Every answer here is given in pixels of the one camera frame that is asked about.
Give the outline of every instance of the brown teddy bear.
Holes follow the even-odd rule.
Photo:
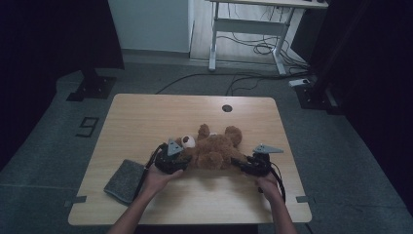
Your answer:
[[[190,136],[184,136],[176,143],[184,147],[180,159],[192,157],[190,167],[218,170],[229,169],[231,157],[242,160],[244,155],[237,149],[242,139],[243,134],[237,127],[227,127],[224,135],[212,135],[208,125],[203,124],[198,130],[196,142]]]

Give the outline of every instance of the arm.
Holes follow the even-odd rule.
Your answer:
[[[179,170],[172,175],[166,175],[157,169],[155,165],[152,165],[149,168],[148,176],[145,179],[143,190],[139,193],[136,199],[134,199],[121,217],[119,217],[115,224],[113,224],[108,234],[133,233],[149,202],[157,193],[162,191],[162,189],[167,186],[170,180],[181,176],[182,173],[183,171]]]
[[[256,184],[261,187],[265,198],[270,202],[273,222],[277,233],[279,234],[296,234],[294,224],[289,216],[288,209],[279,192],[276,178],[271,174],[259,177]]]

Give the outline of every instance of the white wall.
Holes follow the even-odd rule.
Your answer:
[[[109,0],[122,49],[189,53],[193,0]]]

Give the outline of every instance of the gray cloth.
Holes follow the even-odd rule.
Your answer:
[[[114,196],[120,202],[130,204],[134,191],[139,184],[144,166],[131,160],[124,160],[118,171],[109,179],[103,191]]]

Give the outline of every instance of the table leg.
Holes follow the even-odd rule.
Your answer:
[[[282,50],[282,44],[285,40],[286,33],[288,32],[289,25],[291,23],[292,16],[294,15],[294,10],[295,8],[291,8],[291,11],[289,11],[288,18],[285,21],[283,29],[282,29],[281,38],[277,44],[276,49],[273,50],[273,57],[274,57],[274,60],[276,61],[277,69],[279,70],[280,75],[286,75],[285,68],[283,66],[281,50]]]
[[[219,3],[217,2],[216,7],[215,7],[215,16],[213,18],[212,44],[210,45],[210,52],[209,52],[209,70],[210,71],[215,70],[215,63],[216,63],[216,21],[218,20],[218,10],[219,10]]]

